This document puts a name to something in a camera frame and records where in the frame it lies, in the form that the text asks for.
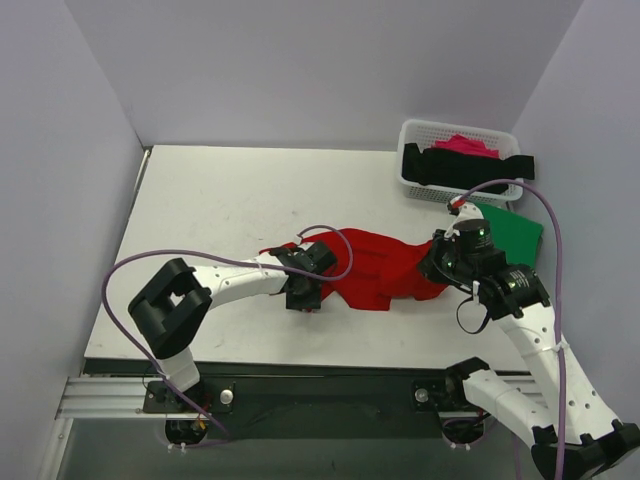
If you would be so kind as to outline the red t shirt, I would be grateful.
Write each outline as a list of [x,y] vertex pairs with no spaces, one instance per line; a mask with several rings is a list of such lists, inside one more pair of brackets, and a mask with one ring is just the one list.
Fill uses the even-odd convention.
[[412,245],[378,233],[344,228],[337,233],[325,231],[308,236],[303,242],[322,242],[335,255],[336,262],[324,271],[326,276],[350,270],[342,280],[319,282],[319,291],[310,303],[303,305],[305,311],[319,309],[322,301],[333,293],[352,309],[387,311],[394,299],[428,301],[447,289],[445,284],[428,280],[418,270],[431,241]]

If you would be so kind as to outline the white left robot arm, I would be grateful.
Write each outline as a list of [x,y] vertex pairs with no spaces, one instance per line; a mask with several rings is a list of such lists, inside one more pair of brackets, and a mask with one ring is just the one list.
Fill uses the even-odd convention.
[[289,310],[317,310],[322,282],[316,277],[335,273],[337,264],[336,255],[320,241],[305,248],[273,248],[238,266],[189,266],[181,258],[165,263],[130,302],[128,313],[171,382],[169,403],[188,412],[201,402],[190,345],[210,310],[281,293]]

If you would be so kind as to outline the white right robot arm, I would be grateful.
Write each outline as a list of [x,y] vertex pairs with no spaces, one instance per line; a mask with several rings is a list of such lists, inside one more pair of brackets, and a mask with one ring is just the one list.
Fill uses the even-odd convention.
[[563,336],[535,271],[511,264],[485,219],[459,220],[433,234],[418,265],[431,282],[453,286],[486,310],[515,346],[545,401],[537,405],[477,357],[448,370],[448,404],[491,414],[530,450],[545,479],[591,479],[639,448],[639,428],[602,400]]

